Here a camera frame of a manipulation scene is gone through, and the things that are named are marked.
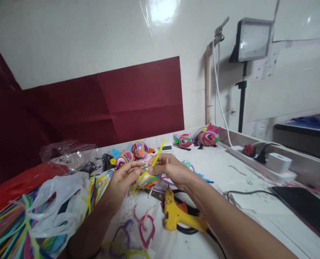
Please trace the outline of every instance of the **lamp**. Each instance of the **lamp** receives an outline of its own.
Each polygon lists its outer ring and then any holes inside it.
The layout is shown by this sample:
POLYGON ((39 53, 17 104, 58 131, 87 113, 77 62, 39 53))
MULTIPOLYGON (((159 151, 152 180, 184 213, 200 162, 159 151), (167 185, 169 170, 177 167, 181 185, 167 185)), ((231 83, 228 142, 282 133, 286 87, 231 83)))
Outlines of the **lamp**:
POLYGON ((238 132, 243 130, 244 103, 246 91, 247 62, 268 56, 273 21, 243 18, 238 22, 236 44, 230 63, 243 63, 243 81, 236 83, 241 89, 238 132))

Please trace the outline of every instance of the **plug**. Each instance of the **plug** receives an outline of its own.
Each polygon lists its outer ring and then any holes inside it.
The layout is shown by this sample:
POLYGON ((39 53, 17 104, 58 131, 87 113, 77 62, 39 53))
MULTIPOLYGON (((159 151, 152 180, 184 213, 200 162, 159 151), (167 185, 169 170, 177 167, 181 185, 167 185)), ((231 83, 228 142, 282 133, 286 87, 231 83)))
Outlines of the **plug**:
POLYGON ((255 155, 256 155, 256 148, 254 146, 251 146, 251 145, 245 145, 245 147, 244 147, 242 152, 243 152, 244 155, 254 158, 255 155))
POLYGON ((267 160, 265 159, 265 148, 262 149, 258 157, 254 158, 257 162, 260 162, 261 164, 267 163, 267 160))
POLYGON ((267 167, 278 174, 284 174, 289 171, 292 159, 277 153, 270 153, 268 156, 267 167))

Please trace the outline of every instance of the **charger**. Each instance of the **charger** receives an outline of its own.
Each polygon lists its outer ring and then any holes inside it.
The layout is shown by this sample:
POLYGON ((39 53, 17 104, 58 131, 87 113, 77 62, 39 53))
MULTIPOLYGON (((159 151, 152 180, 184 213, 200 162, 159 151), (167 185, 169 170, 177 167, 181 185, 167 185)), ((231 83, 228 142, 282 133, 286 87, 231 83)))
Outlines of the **charger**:
POLYGON ((270 153, 267 160, 267 167, 278 174, 288 173, 292 159, 278 153, 270 153))

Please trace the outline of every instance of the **red switch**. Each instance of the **red switch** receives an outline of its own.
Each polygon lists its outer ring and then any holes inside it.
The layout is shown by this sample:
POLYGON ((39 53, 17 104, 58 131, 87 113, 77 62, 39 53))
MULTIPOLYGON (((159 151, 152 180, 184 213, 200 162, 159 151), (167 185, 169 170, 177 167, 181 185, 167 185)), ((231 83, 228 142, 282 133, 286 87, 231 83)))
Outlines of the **red switch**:
POLYGON ((245 147, 243 149, 243 154, 254 158, 256 155, 256 148, 251 145, 245 145, 245 147))

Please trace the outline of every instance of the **clear plastic bag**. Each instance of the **clear plastic bag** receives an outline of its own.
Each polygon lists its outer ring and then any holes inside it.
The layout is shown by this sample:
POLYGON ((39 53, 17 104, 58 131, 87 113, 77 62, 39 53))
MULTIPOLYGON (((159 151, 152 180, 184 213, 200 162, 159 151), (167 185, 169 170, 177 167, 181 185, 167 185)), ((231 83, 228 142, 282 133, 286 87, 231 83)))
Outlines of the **clear plastic bag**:
POLYGON ((92 170, 99 167, 95 163, 101 163, 101 161, 97 162, 100 157, 96 145, 78 143, 77 140, 51 143, 42 147, 39 155, 43 162, 65 164, 71 173, 80 170, 91 173, 92 170))

